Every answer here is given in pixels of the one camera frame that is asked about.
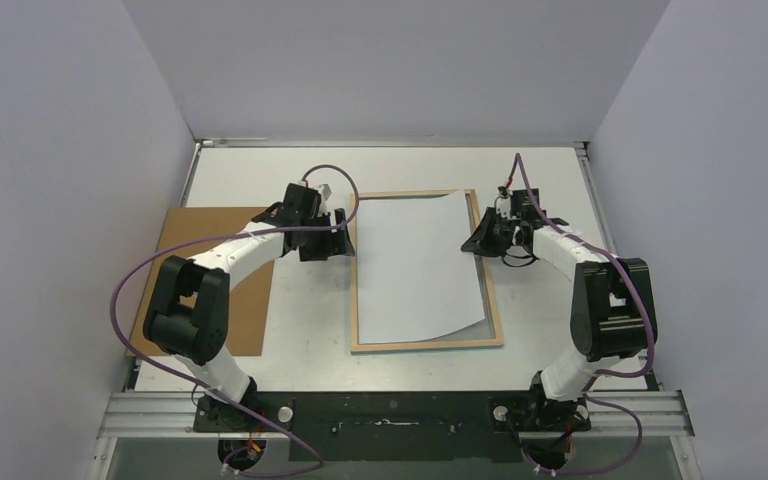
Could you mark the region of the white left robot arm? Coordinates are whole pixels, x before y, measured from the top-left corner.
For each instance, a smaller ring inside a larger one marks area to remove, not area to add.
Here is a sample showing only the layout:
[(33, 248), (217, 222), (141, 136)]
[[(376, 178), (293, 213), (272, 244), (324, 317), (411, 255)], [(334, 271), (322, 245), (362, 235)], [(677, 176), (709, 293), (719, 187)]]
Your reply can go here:
[(326, 184), (291, 183), (282, 200), (222, 243), (190, 257), (171, 255), (160, 264), (143, 335), (177, 357), (206, 393), (221, 401), (219, 416), (233, 430), (250, 428), (259, 405), (254, 379), (227, 346), (231, 293), (290, 252), (303, 262), (354, 255), (348, 225), (356, 214), (330, 210), (329, 196)]

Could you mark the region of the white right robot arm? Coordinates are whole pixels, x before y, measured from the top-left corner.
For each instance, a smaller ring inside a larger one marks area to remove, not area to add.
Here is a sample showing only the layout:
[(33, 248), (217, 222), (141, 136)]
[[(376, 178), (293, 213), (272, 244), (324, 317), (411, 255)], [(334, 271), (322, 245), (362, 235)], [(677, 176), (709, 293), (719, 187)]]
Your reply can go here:
[(616, 364), (655, 345), (650, 273), (645, 261), (618, 257), (584, 240), (564, 220), (549, 217), (536, 192), (500, 187), (461, 249), (506, 259), (515, 247), (523, 250), (525, 263), (549, 264), (572, 284), (570, 344), (535, 375), (536, 394), (525, 402), (528, 421), (548, 429), (597, 377), (616, 375)]

